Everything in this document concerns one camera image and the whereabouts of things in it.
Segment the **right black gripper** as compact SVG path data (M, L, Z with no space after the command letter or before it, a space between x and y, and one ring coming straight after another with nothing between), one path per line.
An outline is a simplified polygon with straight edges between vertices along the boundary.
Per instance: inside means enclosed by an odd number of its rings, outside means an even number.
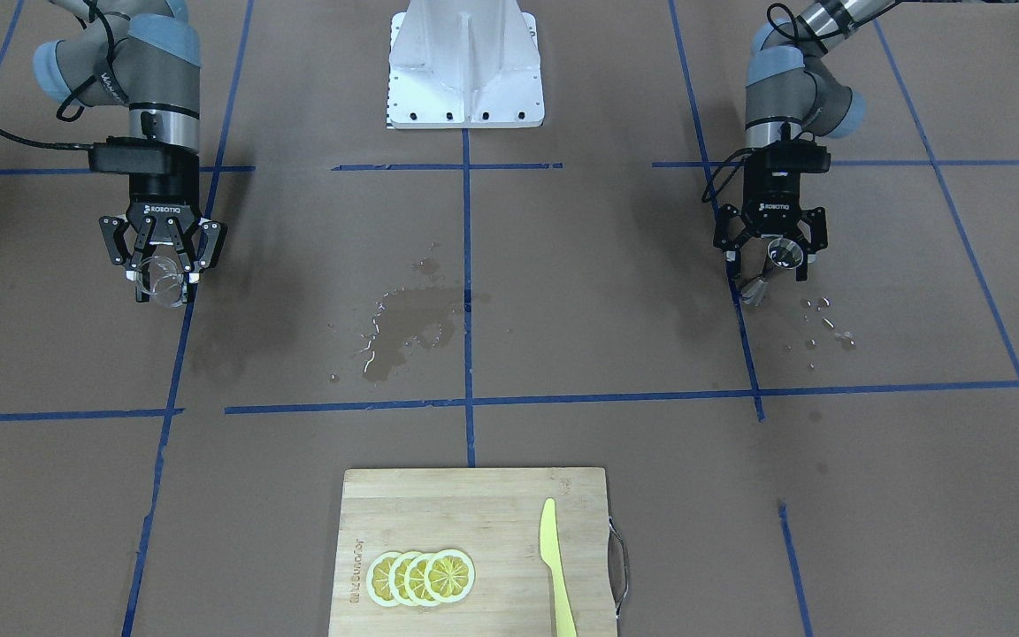
M226 237L226 225L203 217L199 209L199 161L197 153L171 146L172 173L165 176L127 176L129 205L121 215L98 220L110 262L122 267L135 283L137 303L148 303L147 258L157 245L175 249L180 273L187 285L201 281L202 271L218 264Z

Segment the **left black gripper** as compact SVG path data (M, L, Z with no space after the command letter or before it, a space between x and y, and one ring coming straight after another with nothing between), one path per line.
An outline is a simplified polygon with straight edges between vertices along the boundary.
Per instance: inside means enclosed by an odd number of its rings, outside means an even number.
M725 204L716 210L713 246L725 255L725 275L736 280L741 275L741 251L752 238L793 238L803 251L795 279L808 281L809 266L828 246L824 207L801 206L801 176L813 173L769 173L761 165L759 150L737 150L725 161L744 168L743 204Z

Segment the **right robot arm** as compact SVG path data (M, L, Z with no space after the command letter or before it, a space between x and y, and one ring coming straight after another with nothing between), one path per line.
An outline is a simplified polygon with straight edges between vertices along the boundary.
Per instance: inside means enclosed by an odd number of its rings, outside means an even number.
M183 1L65 1L84 24L32 57L40 89L59 105L121 106L126 136L88 150L92 173L128 179L124 212L98 221L109 261L136 301L190 301L218 262L226 226L201 211L201 40Z

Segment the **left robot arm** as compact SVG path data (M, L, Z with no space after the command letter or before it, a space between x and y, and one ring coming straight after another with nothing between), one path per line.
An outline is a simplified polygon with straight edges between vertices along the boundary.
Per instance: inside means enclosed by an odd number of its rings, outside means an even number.
M769 238L772 269L798 281L828 246L822 207L801 205L801 178L827 173L832 154L822 138L856 132L864 97L840 83L824 57L858 29L890 11L893 1L816 1L804 12L775 3L751 45L747 68L745 142L721 162L744 174L741 205L715 212L713 246L725 254L729 277L739 277L741 251Z

